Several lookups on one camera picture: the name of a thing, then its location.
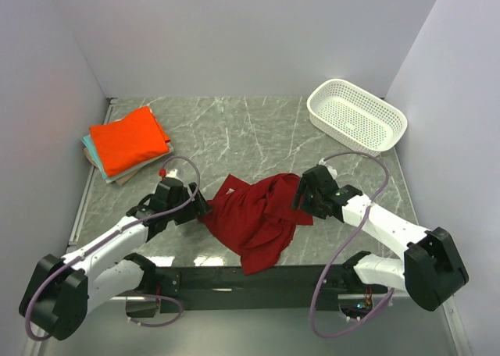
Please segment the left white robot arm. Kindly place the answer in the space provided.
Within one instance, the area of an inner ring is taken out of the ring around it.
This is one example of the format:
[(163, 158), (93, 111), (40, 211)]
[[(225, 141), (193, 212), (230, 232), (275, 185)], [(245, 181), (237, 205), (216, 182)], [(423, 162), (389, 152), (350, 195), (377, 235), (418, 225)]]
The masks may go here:
[(210, 211), (200, 183), (184, 184), (164, 177), (155, 192), (144, 196), (110, 230), (89, 244), (58, 258), (48, 254), (35, 266), (20, 302), (19, 313), (31, 340), (65, 340), (80, 327), (88, 314), (110, 298), (131, 292), (177, 306), (163, 294), (156, 265), (136, 253), (136, 248), (163, 232), (169, 223), (188, 223)]

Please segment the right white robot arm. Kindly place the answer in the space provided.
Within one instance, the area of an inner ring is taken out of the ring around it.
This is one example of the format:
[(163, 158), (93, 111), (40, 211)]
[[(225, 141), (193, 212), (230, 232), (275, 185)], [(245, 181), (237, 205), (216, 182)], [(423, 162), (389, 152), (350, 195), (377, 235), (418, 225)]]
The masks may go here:
[(382, 258), (361, 251), (352, 256), (335, 268), (333, 285), (340, 290), (359, 293), (372, 285), (401, 290), (432, 312), (470, 280), (447, 230), (428, 230), (377, 205), (351, 185), (339, 187), (324, 165), (302, 174), (291, 207), (358, 227), (395, 254), (394, 258)]

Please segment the dark red t shirt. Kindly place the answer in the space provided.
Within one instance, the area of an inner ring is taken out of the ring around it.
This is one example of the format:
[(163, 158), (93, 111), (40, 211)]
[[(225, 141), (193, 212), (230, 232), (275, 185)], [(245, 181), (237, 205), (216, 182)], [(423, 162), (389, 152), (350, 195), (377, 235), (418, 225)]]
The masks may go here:
[(313, 217), (291, 208), (299, 176), (280, 173), (249, 184), (229, 175), (213, 199), (211, 212), (199, 221), (240, 257), (245, 275), (268, 269), (292, 242), (297, 226)]

